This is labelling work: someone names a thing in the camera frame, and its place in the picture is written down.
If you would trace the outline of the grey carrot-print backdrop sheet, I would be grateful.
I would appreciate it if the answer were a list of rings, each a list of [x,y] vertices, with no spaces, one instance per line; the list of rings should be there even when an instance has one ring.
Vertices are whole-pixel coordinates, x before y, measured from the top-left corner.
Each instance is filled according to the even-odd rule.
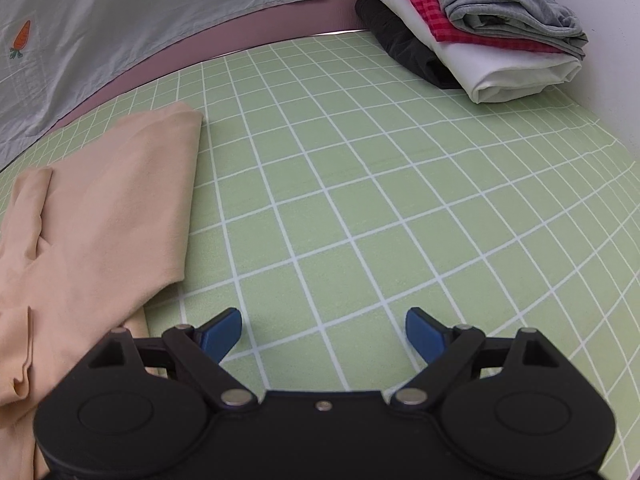
[[[1,163],[116,77],[197,32],[307,0],[1,0]]]

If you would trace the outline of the folded grey garment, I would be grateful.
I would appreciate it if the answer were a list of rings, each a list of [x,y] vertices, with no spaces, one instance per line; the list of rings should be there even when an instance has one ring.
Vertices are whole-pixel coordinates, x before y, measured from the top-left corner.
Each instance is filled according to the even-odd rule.
[[[556,0],[438,0],[455,28],[482,37],[526,39],[582,60],[588,37],[578,16]]]

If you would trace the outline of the green grid cutting mat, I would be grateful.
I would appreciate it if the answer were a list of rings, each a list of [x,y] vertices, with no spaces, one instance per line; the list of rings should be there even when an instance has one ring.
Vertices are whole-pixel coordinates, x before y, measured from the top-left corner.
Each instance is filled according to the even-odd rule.
[[[420,370],[419,307],[490,336],[541,330],[617,420],[603,464],[639,470],[639,163],[558,89],[476,105],[396,65],[365,32],[195,64],[50,133],[1,175],[58,162],[126,115],[205,117],[186,277],[153,334],[228,307],[224,361],[256,392],[381,390]]]

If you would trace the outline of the folded black garment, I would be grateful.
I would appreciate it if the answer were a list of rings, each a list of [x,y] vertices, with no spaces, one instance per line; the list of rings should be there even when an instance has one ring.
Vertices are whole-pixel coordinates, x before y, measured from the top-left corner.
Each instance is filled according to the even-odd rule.
[[[357,0],[355,11],[381,48],[403,68],[439,89],[461,89],[435,53],[380,0]]]

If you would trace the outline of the beige long-sleeve shirt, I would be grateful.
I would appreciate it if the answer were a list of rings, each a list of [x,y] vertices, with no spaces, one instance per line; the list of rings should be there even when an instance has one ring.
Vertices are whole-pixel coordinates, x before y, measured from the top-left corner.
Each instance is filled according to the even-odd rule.
[[[1,474],[47,472],[41,400],[110,330],[180,282],[203,116],[183,102],[120,118],[14,181],[1,226]]]

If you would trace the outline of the folded white garment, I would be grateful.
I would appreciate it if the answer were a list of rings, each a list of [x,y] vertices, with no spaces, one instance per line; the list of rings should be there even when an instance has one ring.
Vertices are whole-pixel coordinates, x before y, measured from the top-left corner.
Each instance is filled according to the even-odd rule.
[[[410,0],[380,0],[434,52],[470,100],[502,103],[533,96],[565,84],[582,69],[582,61],[564,53],[537,53],[480,44],[438,42]]]

